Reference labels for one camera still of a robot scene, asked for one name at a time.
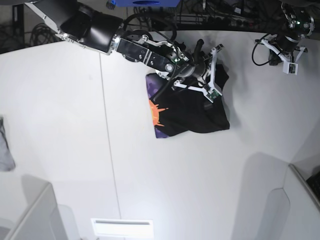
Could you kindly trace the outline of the black T-shirt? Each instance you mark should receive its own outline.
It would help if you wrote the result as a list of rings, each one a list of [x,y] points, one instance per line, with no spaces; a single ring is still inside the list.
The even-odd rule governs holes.
[[[154,99],[167,81],[156,73],[149,73],[145,76],[145,82],[157,139],[187,131],[207,134],[230,128],[221,96],[210,102],[201,92],[168,87]]]

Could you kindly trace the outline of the white power strip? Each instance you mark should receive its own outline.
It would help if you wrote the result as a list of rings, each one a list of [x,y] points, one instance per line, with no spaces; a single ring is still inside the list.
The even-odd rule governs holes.
[[[207,15],[207,14],[179,14],[177,17],[177,24],[179,26],[191,26],[197,27],[249,27],[253,24],[241,17],[235,17],[230,15]]]

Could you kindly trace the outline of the blue box at top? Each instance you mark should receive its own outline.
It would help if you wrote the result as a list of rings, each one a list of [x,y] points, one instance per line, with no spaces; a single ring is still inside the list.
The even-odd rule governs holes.
[[[176,7],[180,0],[109,0],[116,7]]]

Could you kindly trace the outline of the black keyboard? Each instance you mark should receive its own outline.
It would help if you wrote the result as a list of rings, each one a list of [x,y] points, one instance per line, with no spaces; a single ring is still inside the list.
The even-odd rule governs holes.
[[[316,197],[320,199],[320,174],[311,176],[306,182]]]

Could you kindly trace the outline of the white bin lower right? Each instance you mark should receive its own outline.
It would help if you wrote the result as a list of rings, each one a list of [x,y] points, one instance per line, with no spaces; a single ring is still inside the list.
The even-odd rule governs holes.
[[[320,238],[320,201],[292,164],[283,187],[267,197],[259,233],[262,240]]]

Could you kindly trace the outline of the white bin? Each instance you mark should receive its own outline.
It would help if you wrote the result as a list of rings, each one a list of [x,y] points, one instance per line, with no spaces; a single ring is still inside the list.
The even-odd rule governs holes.
[[[320,238],[320,201],[292,164],[283,187],[267,197],[259,233],[262,240]]]
[[[0,235],[2,240],[67,240],[52,184],[46,183],[12,227],[2,219]]]

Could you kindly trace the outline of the grey cloth at left edge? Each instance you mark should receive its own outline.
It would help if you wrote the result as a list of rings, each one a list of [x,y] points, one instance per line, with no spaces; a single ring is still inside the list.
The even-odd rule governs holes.
[[[13,171],[15,168],[16,164],[10,152],[6,138],[4,119],[3,117],[0,117],[0,171],[10,172]]]

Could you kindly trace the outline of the white bin lower left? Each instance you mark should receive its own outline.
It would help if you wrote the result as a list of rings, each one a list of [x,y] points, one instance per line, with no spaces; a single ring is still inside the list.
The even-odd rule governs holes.
[[[2,219],[0,235],[2,240],[67,240],[52,184],[46,183],[12,227]]]

